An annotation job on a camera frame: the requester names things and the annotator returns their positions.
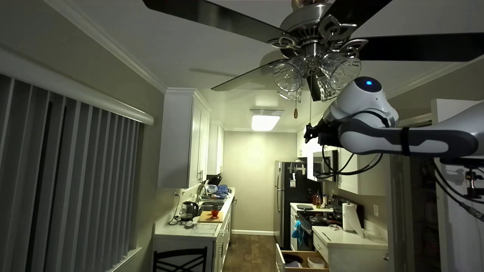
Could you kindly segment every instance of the ceiling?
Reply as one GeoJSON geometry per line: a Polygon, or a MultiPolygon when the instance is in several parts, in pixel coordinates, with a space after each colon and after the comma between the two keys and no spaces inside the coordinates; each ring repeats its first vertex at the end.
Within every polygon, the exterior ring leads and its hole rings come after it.
{"type": "MultiPolygon", "coordinates": [[[[228,92],[213,92],[234,75],[278,59],[276,48],[244,36],[184,21],[146,9],[142,0],[45,0],[71,23],[99,42],[151,85],[196,88],[225,130],[249,130],[249,109],[284,109],[275,131],[296,131],[317,116],[328,103],[311,103],[307,88],[297,104],[275,95],[270,78],[261,78],[228,92]]],[[[273,26],[291,12],[290,0],[213,0],[273,26]]],[[[484,32],[484,1],[476,0],[393,0],[352,36],[406,33],[484,32]]],[[[396,97],[421,83],[452,72],[464,63],[447,62],[362,62],[364,75],[376,77],[396,97]]]]}

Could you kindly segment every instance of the vertical blind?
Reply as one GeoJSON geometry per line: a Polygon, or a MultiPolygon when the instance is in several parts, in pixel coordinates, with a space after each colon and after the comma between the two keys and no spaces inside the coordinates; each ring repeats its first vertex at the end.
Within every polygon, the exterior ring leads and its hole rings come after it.
{"type": "Polygon", "coordinates": [[[0,75],[0,270],[105,270],[128,252],[142,125],[0,75]]]}

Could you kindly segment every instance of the wooden floor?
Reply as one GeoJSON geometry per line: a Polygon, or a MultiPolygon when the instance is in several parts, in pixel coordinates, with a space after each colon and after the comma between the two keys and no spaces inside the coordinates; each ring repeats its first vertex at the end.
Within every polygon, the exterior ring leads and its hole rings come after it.
{"type": "Polygon", "coordinates": [[[275,272],[272,236],[231,236],[223,272],[275,272]]]}

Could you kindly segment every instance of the countertop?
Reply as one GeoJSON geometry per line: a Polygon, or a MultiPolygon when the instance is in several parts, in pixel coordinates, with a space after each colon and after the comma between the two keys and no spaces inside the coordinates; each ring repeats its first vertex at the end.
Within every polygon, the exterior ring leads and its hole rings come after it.
{"type": "MultiPolygon", "coordinates": [[[[223,207],[219,210],[219,214],[225,216],[225,213],[228,211],[231,202],[234,199],[234,193],[228,193],[225,201],[223,201],[223,207]]],[[[198,222],[195,227],[192,228],[184,228],[179,224],[170,225],[169,221],[172,219],[172,211],[166,213],[164,216],[161,216],[158,221],[155,221],[154,224],[154,233],[152,237],[161,237],[161,236],[179,236],[179,237],[216,237],[219,233],[219,228],[222,227],[220,224],[213,224],[213,222],[198,222]]]]}
{"type": "Polygon", "coordinates": [[[319,213],[332,213],[332,207],[326,208],[323,205],[320,207],[316,207],[313,205],[311,202],[290,202],[290,208],[296,210],[296,211],[319,211],[319,213]],[[307,205],[307,207],[311,207],[311,210],[303,210],[303,208],[299,208],[297,205],[307,205]]]}
{"type": "Polygon", "coordinates": [[[381,239],[367,239],[355,233],[347,233],[335,227],[313,227],[313,233],[322,240],[328,248],[341,249],[375,249],[381,251],[387,248],[387,242],[381,239]]]}

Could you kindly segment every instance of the ceiling fan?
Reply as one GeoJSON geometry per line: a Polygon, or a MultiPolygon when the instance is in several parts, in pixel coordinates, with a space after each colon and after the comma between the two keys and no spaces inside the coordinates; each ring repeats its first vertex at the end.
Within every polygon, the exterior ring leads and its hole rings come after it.
{"type": "Polygon", "coordinates": [[[254,75],[272,74],[281,97],[299,100],[305,80],[313,101],[317,101],[334,97],[355,78],[359,60],[467,62],[484,54],[484,33],[350,38],[390,0],[291,0],[294,10],[279,27],[207,0],[143,3],[163,13],[270,44],[284,54],[213,86],[213,91],[229,91],[254,75]]]}

